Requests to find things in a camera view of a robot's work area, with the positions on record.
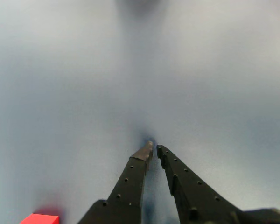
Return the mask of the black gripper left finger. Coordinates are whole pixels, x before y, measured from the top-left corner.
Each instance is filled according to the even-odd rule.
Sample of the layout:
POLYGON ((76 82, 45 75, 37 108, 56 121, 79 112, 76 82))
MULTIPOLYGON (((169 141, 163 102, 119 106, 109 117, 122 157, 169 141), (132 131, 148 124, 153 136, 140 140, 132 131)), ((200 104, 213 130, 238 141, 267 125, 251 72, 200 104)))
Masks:
POLYGON ((140 224, 144 182, 153 157, 154 143, 148 141, 128 160, 106 200, 96 201, 80 224, 140 224))

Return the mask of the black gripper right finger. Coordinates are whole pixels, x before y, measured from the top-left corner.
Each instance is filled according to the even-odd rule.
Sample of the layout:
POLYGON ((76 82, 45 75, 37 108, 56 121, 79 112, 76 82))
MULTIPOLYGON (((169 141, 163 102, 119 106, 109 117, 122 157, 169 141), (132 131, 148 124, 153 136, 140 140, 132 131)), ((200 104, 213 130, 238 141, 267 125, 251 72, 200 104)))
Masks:
POLYGON ((239 224, 240 210, 223 199, 163 145, 157 156, 165 170, 181 224, 239 224))

